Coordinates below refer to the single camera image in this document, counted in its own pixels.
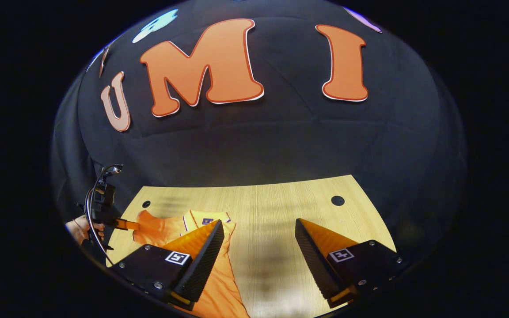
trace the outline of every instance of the wooden table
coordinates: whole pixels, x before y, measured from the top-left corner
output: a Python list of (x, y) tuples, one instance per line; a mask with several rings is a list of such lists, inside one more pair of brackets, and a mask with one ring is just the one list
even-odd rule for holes
[[(345, 199), (343, 205), (331, 202), (336, 195)], [(384, 221), (351, 175), (275, 185), (143, 187), (122, 219), (136, 222), (144, 201), (150, 201), (146, 210), (162, 219), (193, 210), (227, 212), (237, 222), (229, 257), (251, 318), (304, 318), (332, 311), (297, 245), (297, 218), (359, 243), (375, 239), (396, 251)], [(133, 242), (132, 234), (132, 230), (113, 231), (109, 245), (115, 250), (107, 255), (114, 263), (141, 246)]]

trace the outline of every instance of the blue sticker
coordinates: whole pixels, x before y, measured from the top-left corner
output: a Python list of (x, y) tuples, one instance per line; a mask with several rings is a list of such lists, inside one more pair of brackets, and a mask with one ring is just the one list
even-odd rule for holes
[(379, 34), (382, 33), (382, 30), (380, 30), (380, 28), (378, 28), (377, 26), (375, 26), (374, 24), (370, 23), (368, 20), (366, 20), (365, 17), (361, 16), (360, 14), (358, 14), (357, 12), (354, 12), (350, 9), (347, 9), (345, 7), (343, 7), (343, 9), (345, 9), (347, 12), (349, 12), (349, 14), (351, 16), (353, 16), (355, 19), (359, 20), (362, 24), (364, 24), (365, 26), (368, 26), (369, 28), (371, 28), (372, 30), (375, 30), (376, 32), (378, 32)]
[(152, 32), (160, 30), (163, 27), (167, 26), (177, 17), (177, 15), (175, 15), (177, 11), (178, 9), (174, 9), (172, 11), (166, 12), (162, 16), (159, 16), (155, 20), (149, 22), (149, 24), (145, 25), (141, 29), (141, 32), (139, 32), (139, 34), (135, 36), (135, 38), (133, 39), (133, 43), (139, 42), (140, 40), (143, 40), (143, 38), (145, 38), (145, 36), (147, 36), (148, 34), (151, 34)]
[(95, 62), (95, 59), (97, 59), (97, 57), (103, 53), (103, 49), (101, 49), (101, 51), (97, 52), (97, 54), (93, 57), (93, 60), (91, 60), (91, 63), (89, 63), (89, 65), (87, 66), (87, 70), (85, 70), (86, 72), (89, 70), (89, 67), (91, 67), (91, 65), (93, 64), (93, 62)]

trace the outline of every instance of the orange polo shirt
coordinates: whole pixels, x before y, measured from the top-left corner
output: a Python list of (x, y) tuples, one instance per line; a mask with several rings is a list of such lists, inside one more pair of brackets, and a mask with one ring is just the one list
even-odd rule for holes
[(192, 311), (176, 308), (201, 318), (249, 318), (235, 284), (229, 260), (229, 244), (236, 223), (227, 213), (190, 210), (182, 217), (158, 219), (145, 210), (137, 216), (140, 229), (133, 232), (133, 240), (140, 244), (162, 247), (188, 232), (217, 220), (223, 223), (224, 241), (204, 291)]

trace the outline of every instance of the hand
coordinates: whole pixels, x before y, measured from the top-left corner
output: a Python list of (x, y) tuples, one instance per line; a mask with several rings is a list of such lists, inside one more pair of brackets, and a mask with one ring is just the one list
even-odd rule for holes
[[(87, 231), (89, 231), (89, 222), (85, 215), (79, 216), (73, 221), (70, 221), (66, 224), (66, 227), (77, 240), (78, 244), (81, 244), (84, 240), (89, 239), (89, 235)], [(103, 230), (105, 229), (105, 225), (93, 223), (93, 227), (98, 230), (98, 234), (103, 240)]]

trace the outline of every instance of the orange letter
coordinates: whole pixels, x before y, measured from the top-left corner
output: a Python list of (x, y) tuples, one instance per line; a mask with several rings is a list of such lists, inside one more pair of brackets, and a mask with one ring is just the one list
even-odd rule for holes
[(247, 32), (255, 26), (249, 19), (234, 19), (209, 26), (190, 56), (170, 41), (162, 42), (141, 56), (147, 65), (156, 117), (174, 114), (178, 100), (170, 97), (168, 82), (190, 106), (200, 99), (201, 83), (209, 68), (212, 86), (206, 96), (212, 103), (249, 101), (264, 89), (253, 79), (247, 50)]
[(109, 85), (101, 91), (101, 100), (103, 101), (103, 107), (105, 107), (105, 113), (109, 122), (117, 131), (126, 131), (129, 129), (131, 124), (131, 115), (129, 114), (129, 108), (127, 108), (127, 101), (125, 100), (125, 94), (123, 93), (123, 72), (119, 72), (111, 81), (111, 86), (115, 89), (115, 96), (117, 96), (117, 103), (119, 104), (119, 110), (121, 111), (121, 117), (117, 117), (113, 112), (111, 106), (111, 99), (109, 98), (109, 91), (111, 87)]
[(362, 38), (334, 26), (319, 24), (315, 29), (329, 40), (331, 79), (323, 85), (323, 94), (331, 99), (360, 102), (368, 97), (362, 84)]

